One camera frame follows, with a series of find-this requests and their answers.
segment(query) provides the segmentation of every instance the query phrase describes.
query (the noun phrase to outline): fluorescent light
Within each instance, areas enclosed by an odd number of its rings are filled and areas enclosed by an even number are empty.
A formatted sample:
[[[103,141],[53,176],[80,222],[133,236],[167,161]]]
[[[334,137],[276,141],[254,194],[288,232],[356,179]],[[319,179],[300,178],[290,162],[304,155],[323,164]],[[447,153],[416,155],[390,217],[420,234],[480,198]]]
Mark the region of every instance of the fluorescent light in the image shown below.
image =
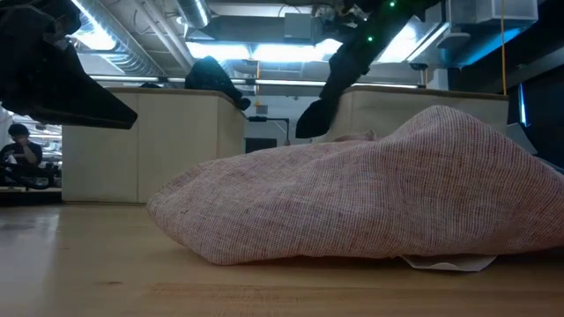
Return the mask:
[[[343,45],[340,41],[335,41],[333,39],[323,40],[317,45],[315,45],[315,50],[319,53],[326,55],[333,55],[337,53],[337,50]]]
[[[92,14],[90,14],[90,12],[88,12],[78,0],[72,0],[72,2],[88,18],[94,28],[93,32],[78,30],[72,36],[76,37],[79,41],[83,42],[91,49],[110,50],[114,48],[117,42],[112,39],[108,33],[106,33],[104,28],[94,19]]]
[[[55,136],[55,135],[29,135],[31,138],[46,138],[46,139],[54,139],[54,140],[62,140],[63,136]]]
[[[270,80],[270,79],[257,79],[257,85],[296,85],[296,86],[311,86],[323,87],[325,82],[322,81],[305,81],[305,80]],[[396,84],[378,84],[378,83],[357,83],[356,85],[370,85],[381,87],[396,87],[396,88],[418,88],[416,85],[396,85]]]
[[[323,54],[311,45],[260,44],[253,59],[275,63],[313,62],[321,61]]]
[[[417,33],[415,28],[407,24],[390,42],[388,47],[383,51],[379,63],[401,63],[413,53],[417,47]]]
[[[135,77],[135,76],[102,76],[102,75],[92,75],[92,79],[96,81],[107,81],[107,82],[127,82],[127,83],[158,83],[160,79],[158,77]],[[182,77],[169,77],[163,78],[169,83],[183,83],[184,78]],[[254,78],[250,79],[231,79],[234,85],[246,85],[247,81],[253,81]],[[284,79],[256,79],[255,85],[296,85],[296,86],[310,86],[310,87],[323,87],[325,85],[324,81],[307,81],[307,80],[284,80]],[[418,88],[416,85],[401,85],[401,84],[380,84],[380,83],[357,83],[354,85],[372,85],[372,86],[382,86],[382,87],[398,87],[398,88]]]
[[[525,104],[523,83],[519,84],[519,114],[521,117],[521,123],[527,127],[527,105]]]
[[[314,86],[323,87],[325,82],[305,81],[305,80],[271,80],[271,79],[257,79],[258,85],[301,85],[301,86]]]
[[[407,62],[413,62],[413,60],[419,57],[419,55],[421,55],[421,53],[423,53],[426,49],[428,49],[431,44],[433,44],[439,38],[439,36],[447,31],[449,27],[450,23],[443,24],[435,33],[433,33],[433,35],[426,39],[425,42],[423,42],[423,44],[421,44],[421,46],[419,46],[419,48],[417,48],[417,50],[413,52],[413,54],[407,57]]]
[[[400,84],[364,84],[364,83],[357,83],[353,86],[362,86],[362,85],[370,85],[370,86],[380,86],[380,87],[396,87],[396,88],[409,88],[409,89],[416,89],[419,88],[417,85],[400,85]]]
[[[108,82],[130,82],[130,83],[158,83],[158,77],[138,77],[138,76],[102,76],[102,75],[92,75],[90,78],[96,81],[108,81]]]
[[[187,42],[186,46],[195,58],[211,56],[218,61],[233,59],[249,59],[250,53],[242,44],[202,44]]]
[[[186,81],[186,78],[182,78],[182,77],[170,77],[168,79],[169,83],[183,83]]]

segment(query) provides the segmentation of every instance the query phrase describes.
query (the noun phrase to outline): workbench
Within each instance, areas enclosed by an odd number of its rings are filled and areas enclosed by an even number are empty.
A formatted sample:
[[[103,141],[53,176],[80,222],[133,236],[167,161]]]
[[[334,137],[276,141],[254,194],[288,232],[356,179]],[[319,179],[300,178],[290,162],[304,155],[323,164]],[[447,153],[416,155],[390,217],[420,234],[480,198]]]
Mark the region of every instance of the workbench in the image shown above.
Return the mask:
[[[0,316],[563,316],[564,257],[501,257],[479,273],[401,260],[220,267],[142,206],[0,209]]]

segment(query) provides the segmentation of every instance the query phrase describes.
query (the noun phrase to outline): white cabinet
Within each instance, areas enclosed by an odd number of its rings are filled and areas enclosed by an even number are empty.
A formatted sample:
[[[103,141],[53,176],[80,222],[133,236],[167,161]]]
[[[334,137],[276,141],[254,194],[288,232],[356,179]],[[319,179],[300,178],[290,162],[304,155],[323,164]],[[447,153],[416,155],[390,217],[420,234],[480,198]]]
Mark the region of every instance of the white cabinet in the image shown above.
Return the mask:
[[[329,132],[316,141],[328,142],[370,129],[379,137],[388,136],[431,106],[453,107],[506,133],[508,100],[501,95],[354,86],[341,97],[337,117]]]
[[[137,96],[117,94],[137,111]],[[138,124],[129,130],[63,126],[63,199],[137,201]]]
[[[137,123],[131,130],[63,128],[65,201],[146,203],[192,166],[244,152],[244,118],[220,92],[110,91],[137,112]]]

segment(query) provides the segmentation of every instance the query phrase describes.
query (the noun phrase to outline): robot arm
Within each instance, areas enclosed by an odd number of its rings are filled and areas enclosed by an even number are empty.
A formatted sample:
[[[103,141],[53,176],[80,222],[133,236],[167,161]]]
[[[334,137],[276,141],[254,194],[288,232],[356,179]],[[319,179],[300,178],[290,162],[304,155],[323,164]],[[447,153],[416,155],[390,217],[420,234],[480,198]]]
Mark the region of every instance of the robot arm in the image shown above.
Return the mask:
[[[2,107],[45,123],[130,129],[137,114],[85,74],[65,39],[79,14],[71,0],[0,0]]]
[[[319,96],[321,99],[312,103],[298,120],[296,137],[310,138],[327,133],[337,114],[338,100],[343,91],[369,71],[370,64],[413,15],[440,1],[355,1],[363,11],[372,13],[329,60],[330,74]]]

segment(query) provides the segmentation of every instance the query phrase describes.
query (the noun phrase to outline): pink cloth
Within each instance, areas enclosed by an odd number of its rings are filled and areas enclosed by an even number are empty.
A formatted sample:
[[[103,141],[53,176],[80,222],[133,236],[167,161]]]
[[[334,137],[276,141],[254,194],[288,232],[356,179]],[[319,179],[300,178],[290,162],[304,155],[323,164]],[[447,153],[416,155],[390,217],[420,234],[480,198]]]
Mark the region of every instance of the pink cloth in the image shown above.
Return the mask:
[[[564,246],[564,177],[448,107],[378,141],[204,163],[170,181],[148,210],[173,240],[217,264]]]

